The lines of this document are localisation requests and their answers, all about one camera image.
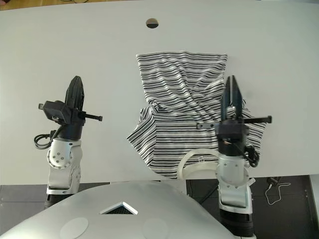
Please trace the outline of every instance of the white table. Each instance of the white table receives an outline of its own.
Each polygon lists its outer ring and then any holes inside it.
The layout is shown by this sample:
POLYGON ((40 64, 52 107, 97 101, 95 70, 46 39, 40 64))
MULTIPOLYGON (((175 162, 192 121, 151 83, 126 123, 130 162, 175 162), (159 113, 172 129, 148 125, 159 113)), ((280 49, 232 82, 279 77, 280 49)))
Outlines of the white table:
MULTIPOLYGON (((319 173, 319 5, 253 0, 100 2, 0 12, 0 184, 45 184, 37 109, 82 77, 82 182, 156 180, 126 137, 146 106, 135 55, 227 53, 255 116, 273 116, 252 176, 319 173), (148 18, 159 27, 149 29, 148 18)), ((196 178, 214 177, 197 174, 196 178)))

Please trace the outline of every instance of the black and white striped shirt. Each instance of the black and white striped shirt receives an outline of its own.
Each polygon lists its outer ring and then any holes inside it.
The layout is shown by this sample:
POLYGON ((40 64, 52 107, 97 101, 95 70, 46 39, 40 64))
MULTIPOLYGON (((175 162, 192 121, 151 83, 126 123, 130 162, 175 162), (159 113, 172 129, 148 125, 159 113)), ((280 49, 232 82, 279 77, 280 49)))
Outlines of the black and white striped shirt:
MULTIPOLYGON (((218 149, 215 130, 197 129, 197 123, 220 121, 226 54, 160 52, 137 56, 145 98, 140 122, 128 137, 147 166, 176 178, 180 160, 192 149, 218 149)), ((243 108, 243 116, 250 112, 243 108)), ((264 123, 247 124, 247 142, 260 151, 264 123)), ((212 155, 194 155, 185 164, 216 161, 212 155)))

